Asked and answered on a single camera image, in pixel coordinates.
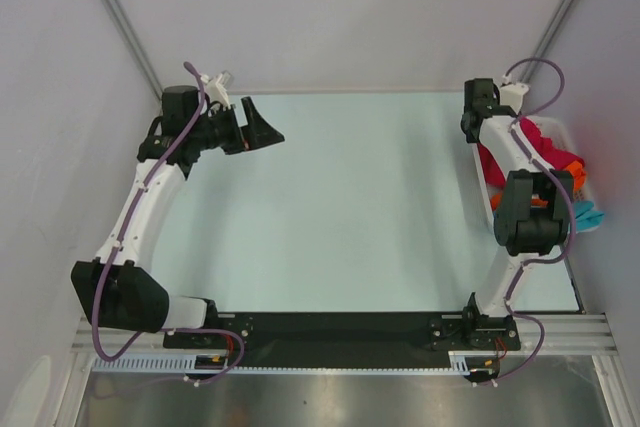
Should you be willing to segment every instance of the white wall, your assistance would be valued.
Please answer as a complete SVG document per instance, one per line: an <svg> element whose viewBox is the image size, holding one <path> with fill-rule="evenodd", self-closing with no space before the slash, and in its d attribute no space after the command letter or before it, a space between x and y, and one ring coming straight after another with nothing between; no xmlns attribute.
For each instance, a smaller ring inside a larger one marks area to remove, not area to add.
<svg viewBox="0 0 640 427"><path fill-rule="evenodd" d="M70 269L113 225L157 103L99 0L0 0L0 50L2 419L39 356L60 380Z"/></svg>
<svg viewBox="0 0 640 427"><path fill-rule="evenodd" d="M607 313L639 397L640 0L580 0L549 57L567 77L550 115L566 122L606 212L598 231L578 236L574 271L590 310ZM542 101L557 80L543 68L533 84Z"/></svg>
<svg viewBox="0 0 640 427"><path fill-rule="evenodd" d="M164 85L183 55L241 92L455 90L529 55L560 0L121 0Z"/></svg>

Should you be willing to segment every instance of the floor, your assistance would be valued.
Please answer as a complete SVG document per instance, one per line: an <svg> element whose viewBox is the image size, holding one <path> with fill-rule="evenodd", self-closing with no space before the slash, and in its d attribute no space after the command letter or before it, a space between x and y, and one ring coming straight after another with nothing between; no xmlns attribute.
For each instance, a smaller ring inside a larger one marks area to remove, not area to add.
<svg viewBox="0 0 640 427"><path fill-rule="evenodd" d="M268 95L283 144L205 152L152 275L221 311L459 310L497 245L484 221L462 95ZM563 265L536 267L521 310L575 311Z"/></svg>
<svg viewBox="0 0 640 427"><path fill-rule="evenodd" d="M461 377L235 374L199 389L178 379L127 390L148 379L91 374L76 426L611 426L590 357L538 358L498 388ZM122 395L95 398L114 389Z"/></svg>

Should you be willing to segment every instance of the table surface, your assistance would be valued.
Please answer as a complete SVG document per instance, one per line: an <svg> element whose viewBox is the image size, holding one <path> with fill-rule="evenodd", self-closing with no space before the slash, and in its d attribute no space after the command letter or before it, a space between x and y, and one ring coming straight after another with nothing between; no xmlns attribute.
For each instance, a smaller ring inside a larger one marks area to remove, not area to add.
<svg viewBox="0 0 640 427"><path fill-rule="evenodd" d="M154 252L151 273L169 292L228 312L466 304L498 246L461 93L253 99L286 142L202 155ZM564 264L536 267L516 308L577 310Z"/></svg>

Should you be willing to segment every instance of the metal floor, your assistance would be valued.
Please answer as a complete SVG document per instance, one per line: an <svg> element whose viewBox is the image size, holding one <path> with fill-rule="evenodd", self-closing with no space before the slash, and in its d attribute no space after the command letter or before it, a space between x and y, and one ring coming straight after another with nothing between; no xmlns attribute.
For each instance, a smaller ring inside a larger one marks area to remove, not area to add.
<svg viewBox="0 0 640 427"><path fill-rule="evenodd" d="M76 426L612 425L590 357L538 358L498 388L460 377L237 374L199 389L176 381L92 398L150 378L93 373Z"/></svg>

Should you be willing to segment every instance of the purple cable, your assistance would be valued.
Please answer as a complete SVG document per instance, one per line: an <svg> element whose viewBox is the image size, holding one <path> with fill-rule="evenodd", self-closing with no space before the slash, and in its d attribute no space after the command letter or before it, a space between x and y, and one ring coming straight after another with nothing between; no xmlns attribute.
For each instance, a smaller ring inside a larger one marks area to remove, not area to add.
<svg viewBox="0 0 640 427"><path fill-rule="evenodd" d="M556 92L556 94L549 101L545 102L540 107L537 107L537 108L533 109L531 112L528 112L526 114L520 114L519 118L528 117L530 115L535 115L537 113L542 112L547 107L555 104L555 102L562 95L562 92L564 92L564 83L565 83L564 82L564 72L562 72L562 69L558 66L558 64L556 64L555 62L553 62L552 60L549 60L549 59L544 59L542 57L527 57L526 59L519 60L518 62L513 64L511 67L509 67L507 69L507 73L505 75L509 75L513 71L513 69L515 69L516 67L518 67L518 66L520 66L522 64L527 64L529 62L542 62L543 64L547 64L547 65L553 67L553 69L557 72L558 77L560 77L560 87L558 87L558 91Z"/></svg>
<svg viewBox="0 0 640 427"><path fill-rule="evenodd" d="M173 332L173 331L174 331L173 329L163 329L163 330L161 330L161 332ZM166 375L164 377L158 377L157 379L151 379L151 380L148 380L146 382L141 382L140 384L134 385L133 387L127 387L127 388L122 389L122 390L117 390L117 391L112 392L111 394L107 394L107 395L99 395L99 394L94 392L92 394L92 397L94 399L97 399L97 400L111 399L113 397L118 397L118 396L123 395L123 394L130 394L131 392L135 392L137 390L143 389L145 387L149 387L151 385L161 384L163 382L169 382L169 381L191 382L194 386L212 384L215 381L219 380L221 377L224 377L226 374L228 374L230 370L236 368L238 366L238 364L242 361L242 358L244 357L245 347L244 347L244 341L242 340L242 337L240 337L235 332L231 332L230 330L223 330L223 329L175 329L175 332L188 333L188 334L229 335L229 336L233 337L234 339L236 339L238 341L238 344L240 345L240 352L238 353L238 357L236 358L236 360L234 360L231 364L229 364L227 367L222 369L220 372L214 374L213 377L210 377L208 379L204 379L204 380L185 380L185 378L183 376Z"/></svg>
<svg viewBox="0 0 640 427"><path fill-rule="evenodd" d="M555 71L558 73L558 76L560 77L560 87L559 87L558 92L556 93L556 95L554 95L553 98L550 101L542 104L540 107L532 110L528 114L518 116L518 118L516 120L514 120L513 123L511 124L512 127L515 127L516 124L518 124L522 119L526 118L527 116L534 115L534 114L537 114L539 112L542 112L544 109L546 109L547 107L551 106L553 103L555 103L558 100L558 98L560 97L560 95L562 95L562 92L564 91L565 81L564 81L564 73L562 72L562 69L560 69L560 67L556 63L554 63L554 62L552 62L550 60L547 60L547 59L542 59L542 58L539 58L539 57L530 57L530 58L527 58L527 59L520 60L520 61L516 62L515 64L513 64L511 67L509 67L509 70L507 70L507 74L506 75L509 75L514 68L516 68L517 66L519 66L521 64L524 64L526 62L542 62L542 63L548 64L551 67L553 67L555 69ZM518 365L518 367L516 367L515 369L513 369L513 370L507 372L506 374L498 377L497 380L502 380L502 379L506 379L508 377L511 377L512 375L514 375L517 372L519 372L522 369L524 369L531 362L533 362L533 360L536 358L536 356L538 355L538 353L542 349L542 345L544 344L544 340L545 340L545 337L546 337L546 331L544 329L544 325L542 324L542 322L540 322L540 320L536 319L535 317L533 317L531 315L518 314L517 312L515 312L511 308L511 297L513 296L513 293L516 290L518 282L520 282L520 279L524 275L524 268L527 265L530 265L530 264L555 264L557 262L560 262L560 261L566 259L567 256L569 255L569 249L573 245L573 242L574 242L574 239L575 239L575 236L576 236L576 232L577 232L576 214L575 214L575 210L573 208L573 202L571 200L571 197L567 193L567 191L564 190L564 187L562 186L562 184L560 183L558 178L555 175L553 175L549 171L549 169L547 169L540 161L538 161L537 159L533 158L533 155L534 155L533 152L531 152L529 150L527 145L524 143L524 141L520 138L520 136L518 135L516 130L513 129L513 128L511 129L511 137L513 138L514 142L518 145L518 147L520 147L520 150L522 150L522 152L527 156L528 160L535 167L540 169L540 171L543 172L549 178L549 180L551 182L553 182L553 185L556 187L558 192L560 192L560 195L562 196L562 199L564 200L565 204L567 205L567 209L569 211L570 227L569 227L569 238L567 239L567 244L565 245L565 248L560 253L560 255L558 255L554 259L527 259L527 260L523 261L522 264L520 265L520 268L516 272L516 275L513 277L513 280L511 281L511 284L509 284L509 288L507 289L507 292L506 292L506 294L504 296L504 305L505 305L505 307L507 309L507 312L509 312L509 314L511 316L516 317L518 319L523 319L523 320L528 320L530 322L534 322L538 326L538 328L540 329L540 338L539 338L538 343L536 344L535 348L533 349L533 352L531 352L531 355L529 355L529 357L527 357L527 359L524 362L522 362L520 365ZM492 382L484 382L481 385L490 385L491 383Z"/></svg>
<svg viewBox="0 0 640 427"><path fill-rule="evenodd" d="M184 65L184 68L187 69L187 71L196 78L196 81L198 83L198 90L200 91L200 104L198 105L198 108L193 113L193 115L191 116L191 119L189 119L189 122L184 127L182 132L180 132L178 137L176 137L176 139L171 143L171 145L166 150L166 152L162 154L162 156L153 165L149 173L144 178L144 181L142 182L142 187L138 189L138 191L136 192L136 195L133 197L133 200L131 201L131 204L129 204L129 208L127 209L127 213L124 216L122 225L120 226L120 230L118 231L118 235L116 237L117 242L122 242L122 240L124 239L124 235L127 232L127 229L129 228L129 224L131 223L131 219L133 218L133 214L136 210L136 207L138 206L138 203L140 202L142 195L146 192L148 185L151 183L151 179L153 178L155 173L158 171L158 169L162 166L162 164L164 164L167 158L176 150L178 145L180 145L180 143L187 136L189 131L192 129L192 127L198 120L198 117L202 112L202 108L204 107L206 96L205 96L204 84L202 83L202 79L200 79L200 74L195 69L195 67L191 65L190 62L185 62L183 65ZM119 247L117 245L114 245L113 248L111 249L111 253L109 254L109 257L107 258L107 261L104 264L104 268L102 269L102 274L100 275L100 278L98 279L98 285L96 286L96 294L93 298L93 309L91 310L91 339L93 340L93 347L95 348L98 356L106 362L113 362L114 360L118 360L120 357L122 357L122 355L127 351L127 349L131 346L131 344L133 344L136 341L136 339L140 337L140 335L142 334L142 332L136 332L135 334L133 334L133 336L127 341L126 344L124 344L124 346L115 355L107 354L102 348L102 345L100 344L100 333L98 331L98 322L100 319L100 303L102 302L102 294L104 292L104 287L107 283L107 277L109 276L109 272L113 267L113 262L116 258L116 255L118 254L118 250L119 250Z"/></svg>

